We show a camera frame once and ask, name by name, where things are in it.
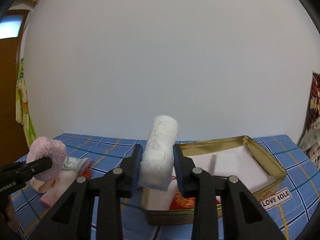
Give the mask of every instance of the patterned cloth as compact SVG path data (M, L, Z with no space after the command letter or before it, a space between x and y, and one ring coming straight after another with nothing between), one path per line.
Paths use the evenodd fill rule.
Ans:
M135 144L146 145L144 140L103 138L64 133L55 139L67 146L69 156L91 158L92 178L103 176L129 157ZM269 215L281 229L286 239L294 240L309 221L319 203L320 173L306 155L286 135L255 139L271 152L286 168L287 176L278 190L288 188L292 198L268 210ZM12 200L20 221L21 230L27 239L39 221L47 213L36 193L28 184L12 194ZM122 225L126 240L189 240L192 225L151 226L146 222L141 208L141 189L131 199L121 200ZM91 239L96 239L96 198L92 219ZM219 239L223 239L222 219L219 219Z
M305 134L299 147L320 169L320 74L313 73L310 91L310 106L307 112Z
M24 135L30 148L33 141L37 138L37 135L28 110L27 88L23 74L23 59L19 64L16 87L16 121L23 125Z
M306 119L306 129L320 116L320 74L313 72L310 91L310 106Z

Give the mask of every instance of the red fabric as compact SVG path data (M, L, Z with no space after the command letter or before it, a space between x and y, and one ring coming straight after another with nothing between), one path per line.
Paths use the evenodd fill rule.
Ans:
M320 116L320 74L313 73L310 91L310 105L306 119L306 129Z
M177 191L170 206L170 210L183 210L191 208L195 208L195 198L183 198L181 196L181 193Z
M85 176L87 179L90 179L91 178L91 172L88 171L88 170L84 170L79 174L79 176Z

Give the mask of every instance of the metal tin box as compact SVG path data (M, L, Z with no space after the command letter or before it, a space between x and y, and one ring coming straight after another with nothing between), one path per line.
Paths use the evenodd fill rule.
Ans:
M265 170L265 172L276 179L275 182L253 193L256 199L260 202L273 195L277 191L280 183L286 176L286 170L273 157L273 155L271 155L266 149L260 146L255 140L244 135L239 137L210 141L182 143L180 144L180 148L184 156L194 156L236 148L241 145L246 145L248 151L251 152L253 158L259 163L259 165ZM141 206L145 208L147 206L147 203L148 189L144 188L141 199ZM194 209L167 211L145 209L144 211L147 221L151 225L176 225L192 223L194 213ZM221 217L221 205L217 205L217 211L218 216Z

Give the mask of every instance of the white folded cloth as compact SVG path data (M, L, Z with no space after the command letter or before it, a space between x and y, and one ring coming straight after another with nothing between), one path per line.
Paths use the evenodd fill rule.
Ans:
M173 148L177 140L178 122L170 116L157 116L140 162L139 184L167 191L172 181Z

